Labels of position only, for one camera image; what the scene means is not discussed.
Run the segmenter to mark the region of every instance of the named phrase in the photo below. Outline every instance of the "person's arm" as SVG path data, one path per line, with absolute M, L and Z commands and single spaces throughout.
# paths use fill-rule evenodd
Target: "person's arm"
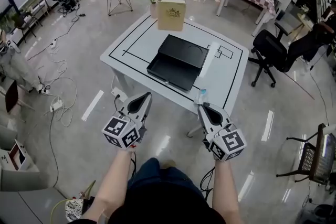
M 119 150 L 109 171 L 105 175 L 92 206 L 83 219 L 98 221 L 105 211 L 107 217 L 124 204 L 132 152 Z
M 225 220 L 226 224 L 242 224 L 239 205 L 230 162 L 216 161 L 212 207 Z
M 335 33 L 334 30 L 329 25 L 327 25 L 325 22 L 320 22 L 320 25 L 323 25 L 328 32 L 332 34 Z

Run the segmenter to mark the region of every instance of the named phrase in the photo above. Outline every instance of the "plant pot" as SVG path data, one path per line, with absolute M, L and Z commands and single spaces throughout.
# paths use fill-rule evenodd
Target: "plant pot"
M 151 12 L 151 17 L 156 19 L 157 18 L 157 13 L 156 13 L 156 3 L 151 3 L 149 10 Z

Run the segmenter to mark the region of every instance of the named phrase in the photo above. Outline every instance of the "black pants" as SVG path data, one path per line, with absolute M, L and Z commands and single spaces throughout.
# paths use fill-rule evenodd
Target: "black pants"
M 326 31 L 323 26 L 315 24 L 311 32 L 297 41 L 294 41 L 291 44 L 291 47 L 296 47 L 295 50 L 298 50 L 299 47 L 302 47 L 302 50 L 305 51 L 303 54 L 304 60 L 310 62 L 320 47 L 322 47 L 324 44 L 329 44 L 332 41 L 333 37 L 330 36 L 330 34 L 325 34 L 325 32 Z

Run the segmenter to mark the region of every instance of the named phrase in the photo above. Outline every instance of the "book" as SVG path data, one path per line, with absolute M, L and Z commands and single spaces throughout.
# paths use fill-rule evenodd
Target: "book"
M 184 0 L 158 0 L 157 12 L 159 30 L 182 31 L 185 15 Z

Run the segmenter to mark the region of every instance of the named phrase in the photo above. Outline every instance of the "person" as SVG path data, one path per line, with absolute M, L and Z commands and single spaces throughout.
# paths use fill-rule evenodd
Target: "person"
M 0 66 L 1 70 L 9 78 L 16 80 L 28 92 L 33 88 L 40 88 L 39 78 L 34 69 L 30 67 L 26 59 L 18 54 L 12 46 L 7 45 L 6 33 L 0 29 Z
M 329 16 L 328 20 L 320 21 L 318 24 L 314 24 L 311 32 L 306 34 L 304 37 L 294 41 L 292 44 L 300 44 L 303 47 L 310 47 L 310 50 L 303 54 L 302 58 L 306 63 L 309 63 L 318 52 L 319 48 L 323 45 L 330 44 L 334 37 L 336 31 L 336 1 L 332 0 L 329 12 L 332 11 L 333 14 Z
M 215 163 L 213 207 L 180 170 L 145 162 L 129 180 L 131 152 L 119 150 L 91 207 L 72 224 L 98 223 L 226 223 L 241 224 L 230 162 Z

